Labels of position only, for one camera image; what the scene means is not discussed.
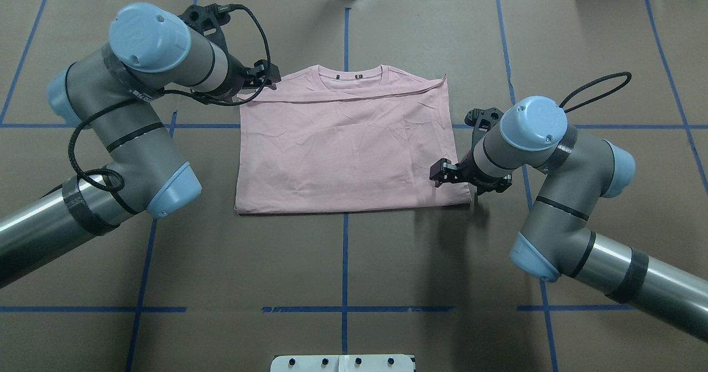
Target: black cable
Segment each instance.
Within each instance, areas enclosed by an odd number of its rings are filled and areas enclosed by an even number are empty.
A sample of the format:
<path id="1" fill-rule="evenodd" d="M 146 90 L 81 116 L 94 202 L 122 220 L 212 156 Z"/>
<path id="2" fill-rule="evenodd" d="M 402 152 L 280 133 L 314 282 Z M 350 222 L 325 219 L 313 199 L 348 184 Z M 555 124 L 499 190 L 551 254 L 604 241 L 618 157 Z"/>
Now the black cable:
<path id="1" fill-rule="evenodd" d="M 569 101 L 571 98 L 575 97 L 575 96 L 577 95 L 577 93 L 582 92 L 582 90 L 585 90 L 585 89 L 587 89 L 587 88 L 589 88 L 589 87 L 592 87 L 592 86 L 594 86 L 594 85 L 596 85 L 596 84 L 598 84 L 598 83 L 600 83 L 600 82 L 604 82 L 605 80 L 610 80 L 610 79 L 613 79 L 613 78 L 615 78 L 615 77 L 622 77 L 622 76 L 627 77 L 627 79 L 625 79 L 624 82 L 622 82 L 622 84 L 620 84 L 619 86 L 615 87 L 615 88 L 612 89 L 612 90 L 609 90 L 609 92 L 606 92 L 606 93 L 603 93 L 603 94 L 601 94 L 601 95 L 599 95 L 599 96 L 597 96 L 597 97 L 591 98 L 590 100 L 587 100 L 586 102 L 579 103 L 578 105 L 576 105 L 576 106 L 574 106 L 574 107 L 571 107 L 571 108 L 568 108 L 568 109 L 566 109 L 566 110 L 564 110 L 564 111 L 565 111 L 565 113 L 569 113 L 569 112 L 574 111 L 574 110 L 576 110 L 576 109 L 578 109 L 578 108 L 580 108 L 580 107 L 582 107 L 582 106 L 584 106 L 584 105 L 588 105 L 588 104 L 591 103 L 591 102 L 596 102 L 596 101 L 599 100 L 600 98 L 605 98 L 605 97 L 611 95 L 612 93 L 617 92 L 617 90 L 622 89 L 622 87 L 625 87 L 625 86 L 627 85 L 627 83 L 629 83 L 629 81 L 632 80 L 632 74 L 629 73 L 629 72 L 618 72 L 618 73 L 615 73 L 615 74 L 611 74 L 611 75 L 606 75 L 606 76 L 600 77 L 599 79 L 595 79 L 595 80 L 593 80 L 592 82 L 587 83 L 586 85 L 582 85 L 581 87 L 577 88 L 574 92 L 572 92 L 571 94 L 569 94 L 568 97 L 566 97 L 566 99 L 563 100 L 563 102 L 561 102 L 561 103 L 558 105 L 558 107 L 560 107 L 560 108 L 565 107 L 566 103 L 568 103 L 568 101 Z"/>
<path id="2" fill-rule="evenodd" d="M 235 10 L 243 10 L 246 13 L 248 13 L 248 16 L 251 17 L 253 20 L 253 24 L 258 27 L 258 32 L 261 33 L 261 38 L 263 38 L 263 47 L 265 48 L 265 59 L 268 62 L 268 67 L 266 67 L 265 74 L 263 75 L 263 78 L 265 79 L 270 75 L 270 49 L 268 47 L 268 39 L 266 39 L 266 33 L 263 31 L 263 27 L 261 27 L 261 23 L 258 22 L 258 19 L 256 19 L 256 16 L 251 12 L 251 10 L 248 9 L 248 7 L 243 6 L 242 4 L 229 4 L 228 5 L 230 8 L 232 8 L 232 11 Z M 181 95 L 185 97 L 190 97 L 194 98 L 194 100 L 197 100 L 198 102 L 202 103 L 212 103 L 214 105 L 221 105 L 223 107 L 235 107 L 237 105 L 242 105 L 247 102 L 251 102 L 254 98 L 258 97 L 258 95 L 263 92 L 263 88 L 266 87 L 266 81 L 263 80 L 261 85 L 258 87 L 258 90 L 256 90 L 255 93 L 253 93 L 250 97 L 246 98 L 245 100 L 239 100 L 238 102 L 225 102 L 223 100 L 219 100 L 218 98 L 214 98 L 208 95 L 205 95 L 204 93 L 187 93 L 183 92 L 182 90 L 163 90 L 162 94 L 163 95 Z"/>
<path id="3" fill-rule="evenodd" d="M 86 120 L 81 121 L 78 126 L 74 129 L 74 132 L 71 133 L 71 138 L 69 139 L 69 164 L 71 164 L 71 168 L 76 171 L 76 174 L 84 179 L 89 185 L 95 186 L 95 188 L 101 189 L 103 191 L 108 191 L 108 192 L 117 192 L 122 190 L 126 186 L 126 181 L 123 180 L 123 176 L 121 176 L 120 173 L 117 171 L 114 171 L 112 169 L 107 169 L 107 168 L 101 168 L 101 169 L 93 169 L 89 171 L 83 171 L 81 170 L 79 163 L 76 162 L 76 155 L 74 154 L 74 148 L 76 148 L 76 141 L 79 139 L 79 134 L 81 134 L 81 131 L 86 128 L 91 122 L 94 120 L 97 120 L 98 118 L 103 117 L 103 115 L 106 115 L 106 113 L 113 112 L 119 108 L 125 107 L 126 105 L 130 105 L 132 103 L 137 102 L 133 98 L 129 100 L 125 100 L 124 102 L 119 102 L 119 103 L 114 103 L 114 105 L 111 105 L 108 108 L 104 108 L 100 110 L 99 112 L 94 113 L 90 117 L 86 118 Z M 104 175 L 104 176 L 114 176 L 116 180 L 118 181 L 118 184 L 116 186 L 106 186 L 102 185 L 98 181 L 94 180 L 91 178 L 89 175 Z"/>

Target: pink t-shirt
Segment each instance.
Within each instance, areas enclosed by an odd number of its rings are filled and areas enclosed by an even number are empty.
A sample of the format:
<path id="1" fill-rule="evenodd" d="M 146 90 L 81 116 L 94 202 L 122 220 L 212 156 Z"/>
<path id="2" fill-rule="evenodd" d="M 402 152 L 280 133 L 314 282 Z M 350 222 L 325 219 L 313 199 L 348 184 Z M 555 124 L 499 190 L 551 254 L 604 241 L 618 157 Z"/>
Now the pink t-shirt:
<path id="1" fill-rule="evenodd" d="M 239 213 L 329 213 L 470 203 L 435 188 L 430 166 L 457 162 L 447 80 L 380 65 L 315 65 L 241 106 Z"/>

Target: blue tape line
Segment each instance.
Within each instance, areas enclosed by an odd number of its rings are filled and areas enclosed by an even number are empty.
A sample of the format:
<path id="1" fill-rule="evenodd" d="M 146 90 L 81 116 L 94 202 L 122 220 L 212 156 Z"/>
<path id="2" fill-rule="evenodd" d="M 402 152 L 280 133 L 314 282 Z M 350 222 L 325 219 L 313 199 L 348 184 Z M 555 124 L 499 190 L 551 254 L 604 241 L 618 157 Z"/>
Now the blue tape line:
<path id="1" fill-rule="evenodd" d="M 662 57 L 662 63 L 664 65 L 664 70 L 666 71 L 666 77 L 668 78 L 668 83 L 671 85 L 671 92 L 673 93 L 673 98 L 676 101 L 676 107 L 678 107 L 678 113 L 681 115 L 681 121 L 683 125 L 688 126 L 688 120 L 686 119 L 686 114 L 683 111 L 683 105 L 681 103 L 681 98 L 678 97 L 678 91 L 676 90 L 676 85 L 673 82 L 673 75 L 671 75 L 671 69 L 668 67 L 668 62 L 666 61 L 666 56 L 663 52 L 662 40 L 659 39 L 659 32 L 657 31 L 657 25 L 654 22 L 654 14 L 652 12 L 652 4 L 649 0 L 644 0 L 647 4 L 647 13 L 649 14 L 649 22 L 652 24 L 652 32 L 654 32 L 654 40 L 657 41 L 657 48 L 659 50 L 659 55 Z M 703 163 L 701 163 L 701 157 L 698 155 L 698 150 L 693 141 L 693 135 L 691 130 L 686 127 L 686 136 L 688 137 L 688 143 L 691 145 L 691 152 L 693 153 L 693 158 L 696 160 L 696 165 L 698 166 L 698 173 L 701 176 L 701 181 L 703 182 L 703 189 L 708 193 L 708 180 L 706 179 L 705 170 L 703 170 Z"/>
<path id="2" fill-rule="evenodd" d="M 0 306 L 0 312 L 135 312 L 135 307 Z M 145 307 L 142 312 L 187 312 L 187 307 Z"/>
<path id="3" fill-rule="evenodd" d="M 187 312 L 187 307 L 142 307 L 142 312 Z"/>
<path id="4" fill-rule="evenodd" d="M 344 72 L 349 72 L 349 10 L 344 9 Z"/>
<path id="5" fill-rule="evenodd" d="M 240 129 L 239 123 L 177 123 L 176 128 L 185 129 Z"/>
<path id="6" fill-rule="evenodd" d="M 506 65 L 506 79 L 509 84 L 509 95 L 511 96 L 511 105 L 516 105 L 516 92 L 514 85 L 511 84 L 511 63 L 509 62 L 509 50 L 506 47 L 506 31 L 504 30 L 504 17 L 501 13 L 501 0 L 496 0 L 496 14 L 499 16 L 499 30 L 501 32 L 501 47 L 504 50 L 504 63 Z"/>
<path id="7" fill-rule="evenodd" d="M 551 351 L 551 367 L 553 372 L 558 372 L 558 358 L 556 356 L 556 342 L 553 337 L 553 326 L 551 325 L 551 311 L 548 306 L 548 295 L 546 294 L 546 283 L 541 279 L 538 280 L 541 284 L 541 298 L 543 299 L 543 314 L 546 319 L 546 335 L 548 336 L 548 347 Z"/>
<path id="8" fill-rule="evenodd" d="M 177 111 L 172 113 L 172 120 L 170 121 L 170 137 L 174 137 L 175 125 L 177 125 Z"/>
<path id="9" fill-rule="evenodd" d="M 140 329 L 140 316 L 142 314 L 142 304 L 145 300 L 145 288 L 147 287 L 147 274 L 150 271 L 150 260 L 152 259 L 152 246 L 155 243 L 155 233 L 157 232 L 157 220 L 152 220 L 150 227 L 150 237 L 147 241 L 147 251 L 145 252 L 145 264 L 142 267 L 142 279 L 140 281 L 140 292 L 137 296 L 137 306 L 135 307 L 135 319 L 131 335 L 131 346 L 128 347 L 128 359 L 126 361 L 126 372 L 131 372 L 132 360 L 135 355 L 135 344 Z"/>
<path id="10" fill-rule="evenodd" d="M 634 311 L 635 308 L 627 304 L 592 304 L 572 306 L 518 306 L 516 311 Z"/>
<path id="11" fill-rule="evenodd" d="M 342 354 L 347 354 L 347 306 L 349 305 L 349 213 L 342 218 Z"/>
<path id="12" fill-rule="evenodd" d="M 20 72 L 22 71 L 23 65 L 25 65 L 25 58 L 27 57 L 27 52 L 30 50 L 30 45 L 35 37 L 35 32 L 37 32 L 37 26 L 40 23 L 40 18 L 42 17 L 42 12 L 44 12 L 44 7 L 46 5 L 46 0 L 42 0 L 40 4 L 40 9 L 37 12 L 37 17 L 35 17 L 35 24 L 32 26 L 30 35 L 27 37 L 27 43 L 25 44 L 25 49 L 22 51 L 22 56 L 20 57 L 20 63 L 17 65 L 17 70 L 15 70 L 15 76 L 12 78 L 10 84 L 10 89 L 7 92 L 7 97 L 5 98 L 5 104 L 2 107 L 2 112 L 0 112 L 0 123 L 5 120 L 5 115 L 7 114 L 7 108 L 10 107 L 10 100 L 12 99 L 12 94 L 15 92 L 15 85 L 17 85 L 17 80 L 20 78 Z"/>
<path id="13" fill-rule="evenodd" d="M 524 176 L 524 187 L 526 188 L 526 205 L 529 210 L 533 208 L 533 198 L 531 198 L 531 183 L 529 183 L 529 171 L 526 165 L 521 166 L 521 173 Z"/>
<path id="14" fill-rule="evenodd" d="M 135 312 L 135 307 L 0 306 L 0 312 Z"/>
<path id="15" fill-rule="evenodd" d="M 0 123 L 0 128 L 74 128 L 66 123 Z"/>
<path id="16" fill-rule="evenodd" d="M 342 354 L 349 354 L 349 339 L 347 338 L 347 312 L 342 312 Z"/>
<path id="17" fill-rule="evenodd" d="M 452 306 L 351 306 L 347 307 L 349 312 L 451 312 L 455 309 Z"/>
<path id="18" fill-rule="evenodd" d="M 261 311 L 264 314 L 271 314 L 276 312 L 452 312 L 454 309 L 453 306 L 295 306 L 263 307 Z"/>
<path id="19" fill-rule="evenodd" d="M 684 130 L 686 128 L 691 130 L 705 130 L 708 129 L 708 125 L 574 125 L 579 129 L 638 129 L 638 130 Z M 474 129 L 471 126 L 464 124 L 452 125 L 453 129 Z"/>
<path id="20" fill-rule="evenodd" d="M 265 314 L 273 312 L 342 312 L 341 306 L 296 306 L 296 307 L 263 307 Z"/>

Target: white mounting plate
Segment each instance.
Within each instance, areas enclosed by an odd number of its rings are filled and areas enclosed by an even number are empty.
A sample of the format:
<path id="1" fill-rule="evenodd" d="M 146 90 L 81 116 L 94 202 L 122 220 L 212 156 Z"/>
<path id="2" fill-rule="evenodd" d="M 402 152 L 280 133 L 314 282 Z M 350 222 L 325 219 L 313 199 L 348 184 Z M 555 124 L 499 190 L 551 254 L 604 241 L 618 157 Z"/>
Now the white mounting plate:
<path id="1" fill-rule="evenodd" d="M 270 372 L 415 372 L 414 359 L 404 354 L 279 356 L 270 364 Z"/>

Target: blue joint cap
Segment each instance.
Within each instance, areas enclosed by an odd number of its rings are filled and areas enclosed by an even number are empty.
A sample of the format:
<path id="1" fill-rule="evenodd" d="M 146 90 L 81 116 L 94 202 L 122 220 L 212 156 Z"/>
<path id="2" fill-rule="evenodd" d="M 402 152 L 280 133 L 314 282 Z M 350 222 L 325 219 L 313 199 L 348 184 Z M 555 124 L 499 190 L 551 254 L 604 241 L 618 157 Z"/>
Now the blue joint cap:
<path id="1" fill-rule="evenodd" d="M 118 12 L 108 30 L 114 54 L 140 72 L 165 72 L 184 61 L 192 46 L 182 20 L 154 4 L 129 4 Z"/>
<path id="2" fill-rule="evenodd" d="M 509 256 L 516 267 L 543 281 L 556 282 L 561 276 L 558 269 L 543 257 L 522 233 L 516 235 L 516 242 Z"/>
<path id="3" fill-rule="evenodd" d="M 66 75 L 69 74 L 69 68 L 71 68 L 71 65 L 50 80 L 46 86 L 46 102 L 49 103 L 51 110 L 56 115 L 64 118 L 64 121 L 69 125 L 76 127 L 81 123 L 81 118 L 76 115 L 74 108 L 71 107 L 69 94 L 66 92 Z"/>
<path id="4" fill-rule="evenodd" d="M 610 145 L 612 155 L 615 156 L 615 173 L 612 175 L 610 187 L 602 194 L 602 198 L 614 198 L 620 195 L 620 193 L 624 191 L 624 188 L 632 182 L 637 166 L 634 163 L 632 154 L 622 150 L 622 148 L 617 147 L 607 140 L 605 140 L 605 143 Z"/>
<path id="5" fill-rule="evenodd" d="M 153 218 L 160 219 L 194 201 L 202 193 L 202 186 L 189 166 L 189 162 L 180 166 L 170 180 L 157 191 L 154 198 L 147 205 L 147 213 Z"/>
<path id="6" fill-rule="evenodd" d="M 542 151 L 563 138 L 568 118 L 551 98 L 531 96 L 504 113 L 499 130 L 504 140 L 519 150 Z"/>

